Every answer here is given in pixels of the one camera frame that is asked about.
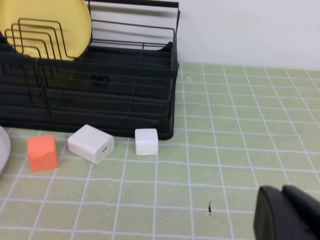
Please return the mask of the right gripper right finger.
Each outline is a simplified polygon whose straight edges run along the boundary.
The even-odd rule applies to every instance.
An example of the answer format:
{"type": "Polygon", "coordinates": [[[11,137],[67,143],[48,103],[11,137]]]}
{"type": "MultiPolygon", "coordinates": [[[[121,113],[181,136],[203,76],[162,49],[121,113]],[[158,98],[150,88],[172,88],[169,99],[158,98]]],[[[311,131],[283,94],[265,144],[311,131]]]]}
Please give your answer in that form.
{"type": "Polygon", "coordinates": [[[284,185],[282,193],[313,233],[320,232],[320,202],[294,185],[284,185]]]}

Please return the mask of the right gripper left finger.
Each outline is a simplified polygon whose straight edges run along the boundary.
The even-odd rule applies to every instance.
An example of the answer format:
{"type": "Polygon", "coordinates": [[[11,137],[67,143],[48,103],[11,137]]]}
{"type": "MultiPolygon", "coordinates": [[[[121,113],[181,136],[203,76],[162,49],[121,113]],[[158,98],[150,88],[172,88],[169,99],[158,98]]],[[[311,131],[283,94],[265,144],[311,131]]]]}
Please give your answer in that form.
{"type": "Polygon", "coordinates": [[[258,189],[253,220],[257,240],[318,240],[289,200],[273,186],[258,189]]]}

